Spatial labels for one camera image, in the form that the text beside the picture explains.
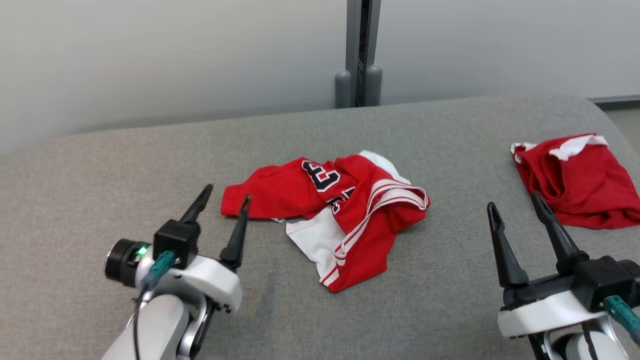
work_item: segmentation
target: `clothing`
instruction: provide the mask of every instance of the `clothing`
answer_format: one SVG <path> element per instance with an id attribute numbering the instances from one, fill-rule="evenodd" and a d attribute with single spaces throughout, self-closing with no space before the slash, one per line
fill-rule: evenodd
<path id="1" fill-rule="evenodd" d="M 539 191 L 564 225 L 619 229 L 640 224 L 640 198 L 602 136 L 574 135 L 511 153 L 529 192 Z"/>
<path id="2" fill-rule="evenodd" d="M 322 164 L 300 158 L 260 168 L 225 189 L 222 214 L 235 215 L 247 193 L 250 218 L 310 219 L 287 224 L 287 234 L 333 292 L 384 272 L 397 232 L 425 218 L 429 206 L 423 189 L 369 151 Z"/>

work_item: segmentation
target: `gray table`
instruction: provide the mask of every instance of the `gray table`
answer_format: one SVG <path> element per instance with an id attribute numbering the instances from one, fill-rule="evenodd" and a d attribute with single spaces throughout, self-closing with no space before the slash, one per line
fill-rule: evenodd
<path id="1" fill-rule="evenodd" d="M 2 158 L 2 323 L 7 359 L 99 359 L 136 296 L 104 277 L 120 238 L 151 241 L 206 183 L 200 252 L 217 256 L 235 224 L 225 186 L 300 156 L 362 149 L 429 193 L 427 219 L 401 233 L 382 275 L 342 293 L 284 224 L 252 222 L 238 314 L 216 314 L 199 359 L 533 359 L 500 336 L 501 305 L 485 207 L 494 201 L 532 278 L 554 253 L 509 154 L 515 141 L 594 131 L 640 181 L 640 160 L 591 103 L 553 95 L 486 97 L 123 129 L 53 140 Z M 639 228 L 568 229 L 594 257 L 640 260 Z M 631 358 L 640 358 L 626 334 Z"/>

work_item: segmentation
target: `folded red cloth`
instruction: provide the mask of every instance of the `folded red cloth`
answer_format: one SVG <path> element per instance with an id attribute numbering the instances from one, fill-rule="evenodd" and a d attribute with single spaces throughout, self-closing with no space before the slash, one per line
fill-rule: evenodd
<path id="1" fill-rule="evenodd" d="M 514 143 L 511 153 L 527 190 L 539 191 L 564 225 L 591 229 L 640 225 L 640 198 L 602 136 Z"/>

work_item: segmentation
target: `white partition panel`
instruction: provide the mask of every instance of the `white partition panel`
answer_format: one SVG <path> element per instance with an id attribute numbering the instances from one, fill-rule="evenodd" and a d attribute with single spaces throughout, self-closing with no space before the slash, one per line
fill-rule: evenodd
<path id="1" fill-rule="evenodd" d="M 381 103 L 640 94 L 638 0 L 381 0 Z"/>
<path id="2" fill-rule="evenodd" d="M 333 107 L 341 0 L 7 0 L 1 149 L 93 129 Z"/>

